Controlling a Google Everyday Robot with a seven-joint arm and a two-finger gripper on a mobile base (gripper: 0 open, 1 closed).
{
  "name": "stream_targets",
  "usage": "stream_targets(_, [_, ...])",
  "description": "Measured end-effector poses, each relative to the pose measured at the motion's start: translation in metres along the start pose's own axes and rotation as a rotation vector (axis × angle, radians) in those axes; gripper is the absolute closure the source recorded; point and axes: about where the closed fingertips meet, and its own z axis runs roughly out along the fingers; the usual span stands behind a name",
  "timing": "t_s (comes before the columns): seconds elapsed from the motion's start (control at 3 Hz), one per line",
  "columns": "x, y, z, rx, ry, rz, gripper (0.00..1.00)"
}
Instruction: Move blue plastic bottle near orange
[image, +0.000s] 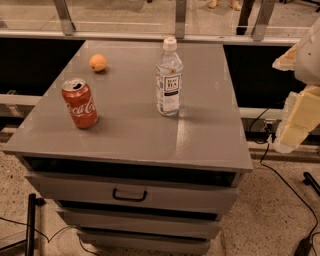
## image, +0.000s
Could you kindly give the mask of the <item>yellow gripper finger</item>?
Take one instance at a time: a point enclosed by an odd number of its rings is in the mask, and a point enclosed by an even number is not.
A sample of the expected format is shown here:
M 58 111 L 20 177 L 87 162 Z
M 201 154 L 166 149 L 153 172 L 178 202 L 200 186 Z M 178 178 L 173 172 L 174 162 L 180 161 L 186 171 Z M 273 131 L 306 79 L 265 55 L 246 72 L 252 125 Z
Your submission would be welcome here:
M 307 85 L 299 93 L 290 92 L 276 131 L 274 149 L 291 153 L 320 124 L 320 87 Z
M 295 69 L 297 44 L 293 45 L 289 50 L 277 58 L 272 67 L 280 71 L 293 71 Z

